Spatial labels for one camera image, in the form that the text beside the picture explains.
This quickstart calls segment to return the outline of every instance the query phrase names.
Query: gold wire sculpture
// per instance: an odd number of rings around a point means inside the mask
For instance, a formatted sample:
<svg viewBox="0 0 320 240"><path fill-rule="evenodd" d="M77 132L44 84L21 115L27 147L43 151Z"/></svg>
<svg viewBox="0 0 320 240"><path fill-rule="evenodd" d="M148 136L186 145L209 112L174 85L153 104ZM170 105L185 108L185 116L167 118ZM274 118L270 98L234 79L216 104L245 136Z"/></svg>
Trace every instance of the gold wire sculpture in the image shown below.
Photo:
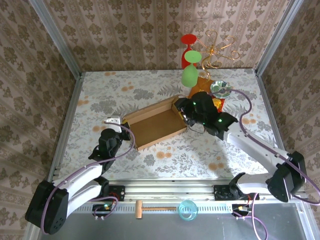
<svg viewBox="0 0 320 240"><path fill-rule="evenodd" d="M205 35L207 35L209 37L208 46L204 45L199 39L197 39L197 40L199 41L199 43L201 45L203 45L205 47L205 51L200 51L199 53L209 54L209 56L205 57L201 61L201 67L204 70L204 72L200 73L200 75L204 76L204 78L207 79L206 82L209 82L211 79L211 75L207 69L208 68L218 69L222 66L222 62L219 60L212 62L212 57L214 55L219 56L219 57L223 57L223 58L226 58L229 60L236 60L236 59L240 58L240 54L239 54L239 52L237 52L235 50L233 50L229 56L224 56L219 53L221 50L223 50L227 47L230 47L232 44L234 44L236 42L236 38L234 36L231 36L231 35L225 36L224 40L227 42L231 42L231 43L229 43L223 47L217 47L216 46L216 41L217 41L217 37L218 37L217 31L213 30L213 29L209 29L205 32Z"/></svg>

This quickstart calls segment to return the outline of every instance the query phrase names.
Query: wooden hammer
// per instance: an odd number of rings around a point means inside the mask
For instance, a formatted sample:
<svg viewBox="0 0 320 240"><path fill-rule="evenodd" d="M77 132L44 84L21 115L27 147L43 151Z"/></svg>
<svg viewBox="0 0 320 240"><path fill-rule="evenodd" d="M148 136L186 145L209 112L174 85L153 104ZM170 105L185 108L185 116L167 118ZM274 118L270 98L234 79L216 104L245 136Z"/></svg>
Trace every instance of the wooden hammer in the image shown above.
<svg viewBox="0 0 320 240"><path fill-rule="evenodd" d="M142 219L142 211L176 211L175 206L142 207L142 200L135 202L135 218Z"/></svg>

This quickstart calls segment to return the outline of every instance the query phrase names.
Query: cardboard box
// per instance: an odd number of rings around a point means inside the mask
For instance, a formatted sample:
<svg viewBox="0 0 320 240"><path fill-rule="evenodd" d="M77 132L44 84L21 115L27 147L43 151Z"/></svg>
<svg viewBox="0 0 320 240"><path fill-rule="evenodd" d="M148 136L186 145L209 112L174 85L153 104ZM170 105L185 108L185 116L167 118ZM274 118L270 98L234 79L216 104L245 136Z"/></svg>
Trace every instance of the cardboard box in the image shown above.
<svg viewBox="0 0 320 240"><path fill-rule="evenodd" d="M178 96L173 96L123 117L135 136L135 147L138 151L187 129L187 125L174 105L177 99Z"/></svg>

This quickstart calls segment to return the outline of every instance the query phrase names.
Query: orange object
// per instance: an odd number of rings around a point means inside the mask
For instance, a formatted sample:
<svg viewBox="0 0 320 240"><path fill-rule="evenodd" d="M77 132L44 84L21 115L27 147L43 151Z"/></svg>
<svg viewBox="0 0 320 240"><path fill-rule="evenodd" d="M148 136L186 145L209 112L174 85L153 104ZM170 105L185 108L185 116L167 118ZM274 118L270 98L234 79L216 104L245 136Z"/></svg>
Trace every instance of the orange object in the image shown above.
<svg viewBox="0 0 320 240"><path fill-rule="evenodd" d="M210 90L210 86L211 84L213 83L214 81L213 80L207 80L203 77L198 77L198 82L197 84L191 89L190 91L190 94L188 96L188 98L190 99L194 94L198 93L198 92L207 92L207 93L211 93L211 90ZM220 100L220 104L219 104L219 107L217 107L216 105L216 108L218 109L218 112L221 113L222 112L222 108L224 106L224 103L225 103L225 100L224 99L218 99L214 96L212 96L212 99L217 99L217 100Z"/></svg>

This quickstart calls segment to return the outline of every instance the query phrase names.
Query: patterned wall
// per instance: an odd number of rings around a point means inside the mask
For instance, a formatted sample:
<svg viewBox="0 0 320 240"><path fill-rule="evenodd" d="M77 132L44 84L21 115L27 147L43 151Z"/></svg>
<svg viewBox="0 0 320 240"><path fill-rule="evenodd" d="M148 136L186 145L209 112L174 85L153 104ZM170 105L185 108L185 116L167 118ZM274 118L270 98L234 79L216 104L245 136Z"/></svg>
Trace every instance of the patterned wall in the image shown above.
<svg viewBox="0 0 320 240"><path fill-rule="evenodd" d="M305 157L320 185L320 0L305 0L262 75L288 151ZM307 185L309 198L319 199ZM320 208L312 206L320 226Z"/></svg>
<svg viewBox="0 0 320 240"><path fill-rule="evenodd" d="M75 80L36 12L0 1L0 239L22 239L49 172Z"/></svg>
<svg viewBox="0 0 320 240"><path fill-rule="evenodd" d="M240 59L224 68L252 68L259 61L289 0L45 0L81 71L166 70L181 68L193 33L207 42L206 30L238 41ZM200 43L196 50L204 50Z"/></svg>

